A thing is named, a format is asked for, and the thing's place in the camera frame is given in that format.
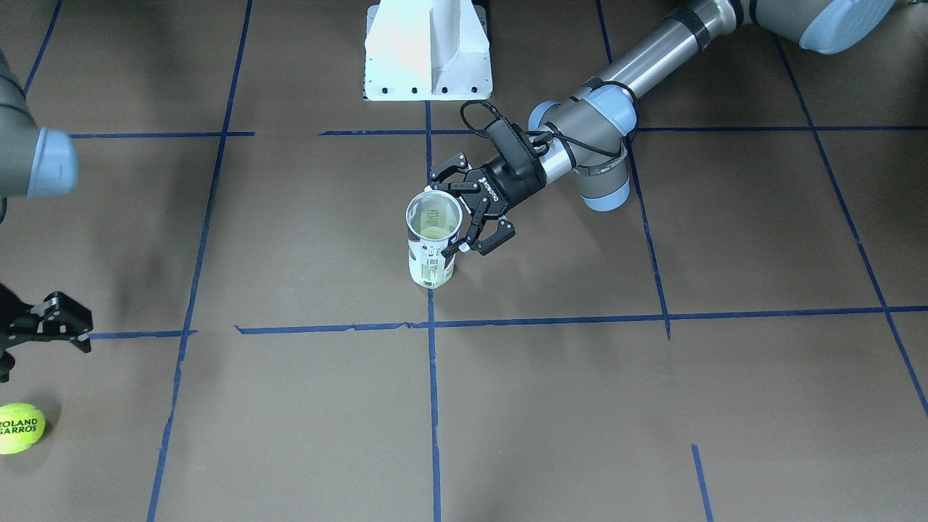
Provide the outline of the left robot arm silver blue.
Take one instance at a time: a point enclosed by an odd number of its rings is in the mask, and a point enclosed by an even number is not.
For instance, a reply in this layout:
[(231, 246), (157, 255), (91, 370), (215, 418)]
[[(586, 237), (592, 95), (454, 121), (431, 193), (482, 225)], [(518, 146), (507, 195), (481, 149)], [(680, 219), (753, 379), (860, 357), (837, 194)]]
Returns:
[(588, 208), (607, 212), (621, 206), (629, 198), (626, 158), (639, 127), (641, 99), (713, 40), (756, 25), (802, 49), (833, 55), (868, 36), (893, 6), (892, 1), (689, 1), (573, 96), (538, 104), (527, 129), (481, 100), (492, 119), (473, 133), (491, 140), (497, 155), (471, 167), (460, 154), (430, 174), (428, 194), (454, 199), (468, 226), (443, 240), (441, 256), (485, 255), (500, 247), (515, 234), (508, 211), (563, 176), (576, 182)]

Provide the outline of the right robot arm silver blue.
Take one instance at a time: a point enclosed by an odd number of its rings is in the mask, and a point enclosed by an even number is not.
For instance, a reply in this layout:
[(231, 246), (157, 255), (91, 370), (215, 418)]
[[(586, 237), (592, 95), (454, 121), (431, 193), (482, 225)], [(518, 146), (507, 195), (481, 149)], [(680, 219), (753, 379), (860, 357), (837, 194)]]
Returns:
[[(57, 197), (69, 194), (78, 182), (78, 155), (73, 140), (62, 130), (36, 125), (25, 90), (1, 57), (1, 196), (2, 212), (9, 199)], [(92, 312), (62, 291), (39, 304), (22, 301), (1, 287), (1, 380), (9, 380), (15, 366), (10, 348), (27, 341), (68, 341), (83, 353), (91, 351)]]

